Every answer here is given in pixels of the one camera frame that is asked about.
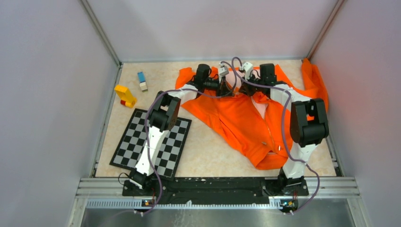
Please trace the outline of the orange fleece jacket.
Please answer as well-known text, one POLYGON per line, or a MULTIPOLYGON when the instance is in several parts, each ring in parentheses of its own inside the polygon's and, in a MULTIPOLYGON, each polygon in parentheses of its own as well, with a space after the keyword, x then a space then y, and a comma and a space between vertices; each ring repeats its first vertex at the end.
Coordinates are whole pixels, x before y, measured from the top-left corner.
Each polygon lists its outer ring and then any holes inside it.
MULTIPOLYGON (((328 93, 318 67, 304 59, 301 71, 305 89, 294 90, 310 98, 321 98, 328 111, 328 93)), ((191 67, 180 69, 175 88, 181 88, 194 76, 191 67)), ((288 159, 281 135, 283 106, 261 92, 252 98, 241 93, 220 99, 201 95, 181 107, 222 136, 229 146, 247 157, 259 170, 280 169, 288 159), (264 119, 253 100, 267 104, 264 119)))

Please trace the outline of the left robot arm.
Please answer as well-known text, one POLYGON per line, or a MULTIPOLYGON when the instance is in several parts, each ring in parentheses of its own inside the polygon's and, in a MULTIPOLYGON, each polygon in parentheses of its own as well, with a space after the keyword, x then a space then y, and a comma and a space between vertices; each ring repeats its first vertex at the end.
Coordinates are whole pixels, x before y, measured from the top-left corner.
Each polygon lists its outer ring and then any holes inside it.
POLYGON ((215 91, 216 98, 232 95, 234 88, 228 88, 226 81, 228 73, 228 67, 220 63, 218 78, 213 79, 210 77, 209 65, 200 64, 195 76, 182 87, 158 93, 145 116, 144 147, 134 170, 129 175, 129 181, 139 195, 147 195, 151 191, 151 176, 157 173, 154 162, 162 142, 176 124, 180 106, 204 95, 206 89, 215 91))

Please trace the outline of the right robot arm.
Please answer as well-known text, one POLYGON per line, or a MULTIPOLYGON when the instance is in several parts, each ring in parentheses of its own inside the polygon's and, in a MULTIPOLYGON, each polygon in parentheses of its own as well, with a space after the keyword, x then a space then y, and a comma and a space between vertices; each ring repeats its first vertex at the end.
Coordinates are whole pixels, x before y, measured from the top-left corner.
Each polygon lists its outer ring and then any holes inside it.
POLYGON ((261 64, 257 76, 254 67, 245 62, 239 68, 242 88, 246 94, 261 92, 283 106, 282 115, 290 112, 289 133, 291 149, 285 146, 288 159, 280 169, 277 188, 281 194, 290 195, 304 183, 304 173, 311 153, 329 135, 325 102, 300 94, 284 81, 278 81, 272 63, 261 64))

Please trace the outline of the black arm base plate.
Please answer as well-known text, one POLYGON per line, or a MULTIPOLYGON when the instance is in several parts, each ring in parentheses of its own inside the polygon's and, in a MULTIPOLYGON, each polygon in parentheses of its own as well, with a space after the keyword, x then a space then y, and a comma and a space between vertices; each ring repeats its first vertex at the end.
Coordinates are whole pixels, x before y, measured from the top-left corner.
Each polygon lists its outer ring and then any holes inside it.
POLYGON ((145 189, 139 189, 130 181, 124 182, 123 196, 167 195, 178 192, 250 192, 252 195, 268 196, 307 196, 309 195, 306 180, 284 187, 276 177, 176 177, 173 180, 159 181, 151 178, 145 189))

